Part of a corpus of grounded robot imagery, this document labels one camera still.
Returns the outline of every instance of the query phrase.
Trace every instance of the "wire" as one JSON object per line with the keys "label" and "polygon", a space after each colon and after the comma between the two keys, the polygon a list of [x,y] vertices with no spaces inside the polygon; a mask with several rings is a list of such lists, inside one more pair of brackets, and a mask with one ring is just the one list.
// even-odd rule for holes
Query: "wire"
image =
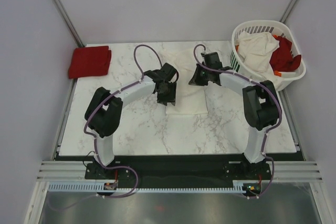
{"label": "wire", "polygon": [[262,192],[259,194],[259,196],[261,196],[261,195],[263,195],[263,194],[269,189],[269,186],[271,185],[271,183],[272,183],[272,181],[273,181],[273,178],[274,178],[274,160],[273,160],[273,158],[271,158],[271,157],[269,157],[269,156],[266,156],[264,150],[265,150],[265,145],[266,145],[266,140],[267,140],[268,133],[269,133],[271,130],[277,128],[277,127],[281,124],[281,121],[282,121],[282,110],[281,110],[281,106],[280,106],[278,100],[276,99],[276,97],[273,95],[273,93],[272,93],[268,88],[266,88],[264,85],[262,85],[261,83],[256,82],[256,81],[253,81],[253,80],[250,80],[249,78],[247,78],[247,77],[245,77],[245,76],[243,76],[243,75],[241,75],[241,74],[238,74],[238,73],[236,73],[236,72],[225,71],[225,70],[218,70],[218,69],[212,69],[212,68],[209,68],[209,67],[203,65],[203,64],[198,60],[197,55],[196,55],[196,49],[197,49],[198,47],[203,47],[204,51],[206,50],[206,47],[205,47],[203,44],[198,44],[198,45],[196,45],[196,46],[194,47],[194,58],[195,58],[195,60],[197,61],[197,63],[198,63],[202,68],[204,68],[204,69],[206,69],[206,70],[209,70],[209,71],[212,71],[212,72],[231,74],[231,75],[233,75],[233,76],[237,76],[237,77],[239,77],[239,78],[241,78],[241,79],[243,79],[243,80],[245,80],[245,81],[248,81],[248,82],[250,82],[250,83],[252,83],[252,84],[254,84],[254,85],[257,85],[257,86],[263,88],[263,89],[270,95],[270,97],[272,98],[272,100],[274,101],[274,103],[275,103],[275,105],[276,105],[276,107],[277,107],[277,109],[278,109],[278,113],[279,113],[279,121],[278,121],[277,124],[273,125],[272,127],[268,128],[268,129],[265,131],[265,135],[264,135],[264,138],[263,138],[263,143],[262,143],[262,145],[261,145],[261,151],[260,151],[261,154],[263,155],[263,157],[264,157],[265,159],[268,159],[268,160],[270,160],[270,161],[272,162],[272,175],[271,175],[271,179],[270,179],[269,183],[267,184],[265,190],[262,191]]}
{"label": "wire", "polygon": [[262,182],[262,176],[261,176],[261,174],[259,174],[259,182],[258,182],[258,186],[261,185],[261,182]]}
{"label": "wire", "polygon": [[[86,158],[87,156],[89,156],[92,152],[94,153],[94,151],[91,151],[91,152],[89,152],[88,154],[86,154],[86,156],[85,156],[84,158]],[[84,164],[84,159],[82,160],[82,162],[83,162],[83,165],[85,166],[85,168],[88,168],[88,167],[86,166],[86,164]]]}

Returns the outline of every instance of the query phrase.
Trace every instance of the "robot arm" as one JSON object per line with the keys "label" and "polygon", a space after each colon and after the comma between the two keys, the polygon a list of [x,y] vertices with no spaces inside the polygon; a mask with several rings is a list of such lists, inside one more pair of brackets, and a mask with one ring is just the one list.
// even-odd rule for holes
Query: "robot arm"
{"label": "robot arm", "polygon": [[[165,63],[160,70],[146,71],[143,80],[139,84],[114,95],[104,104],[107,108],[101,107],[93,116],[89,122],[89,128],[99,134],[97,137],[97,149],[103,165],[108,165],[114,160],[113,133],[119,126],[122,108],[151,93],[157,93],[158,103],[164,105],[172,103],[175,105],[176,81],[178,77],[175,82],[170,82],[174,75],[178,76],[179,74],[168,63]],[[98,88],[87,108],[85,119],[87,120],[93,110],[111,93],[121,90],[127,85],[113,91],[106,90],[103,87]]]}
{"label": "robot arm", "polygon": [[[232,68],[223,68],[219,60],[218,53],[212,52],[202,54],[202,62],[208,68],[216,70],[231,71]],[[279,118],[278,109],[263,88],[254,86],[251,83],[234,76],[233,74],[218,73],[204,69],[199,64],[190,80],[190,85],[206,86],[211,81],[219,86],[229,88],[243,97],[245,119],[250,125],[247,147],[244,156],[249,164],[257,164],[265,159],[261,153],[264,144],[266,130],[277,123]],[[274,85],[271,81],[264,81],[263,84],[268,88],[278,100]]]}

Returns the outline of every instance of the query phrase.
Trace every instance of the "black mounting plate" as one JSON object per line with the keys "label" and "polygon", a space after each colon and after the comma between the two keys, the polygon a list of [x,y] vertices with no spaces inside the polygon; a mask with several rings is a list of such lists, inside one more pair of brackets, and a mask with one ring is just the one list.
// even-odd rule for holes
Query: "black mounting plate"
{"label": "black mounting plate", "polygon": [[[109,167],[132,167],[139,176],[138,188],[232,188],[233,180],[270,179],[268,164],[246,176],[241,163],[229,163],[223,155],[116,156]],[[87,165],[85,179],[115,179],[115,170],[105,170],[96,161]],[[135,176],[118,169],[118,187],[132,188]]]}

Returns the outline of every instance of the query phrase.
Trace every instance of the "folded red towel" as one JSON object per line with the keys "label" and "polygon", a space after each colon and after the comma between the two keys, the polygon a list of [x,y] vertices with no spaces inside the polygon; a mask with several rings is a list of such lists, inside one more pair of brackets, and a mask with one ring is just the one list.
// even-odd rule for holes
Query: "folded red towel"
{"label": "folded red towel", "polygon": [[292,42],[286,38],[278,36],[276,40],[279,41],[279,48],[272,54],[270,64],[273,71],[279,72],[293,72],[301,64],[301,55],[292,56],[290,50]]}
{"label": "folded red towel", "polygon": [[69,79],[107,75],[111,57],[108,46],[76,48],[68,71]]}

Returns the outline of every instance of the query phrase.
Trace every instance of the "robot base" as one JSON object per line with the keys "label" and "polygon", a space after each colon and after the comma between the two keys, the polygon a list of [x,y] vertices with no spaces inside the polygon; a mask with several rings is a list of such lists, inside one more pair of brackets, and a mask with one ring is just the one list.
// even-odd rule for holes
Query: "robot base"
{"label": "robot base", "polygon": [[263,180],[271,179],[271,170],[265,159],[251,164],[243,155],[240,163],[226,163],[223,169],[225,176],[232,180],[259,180],[259,175]]}

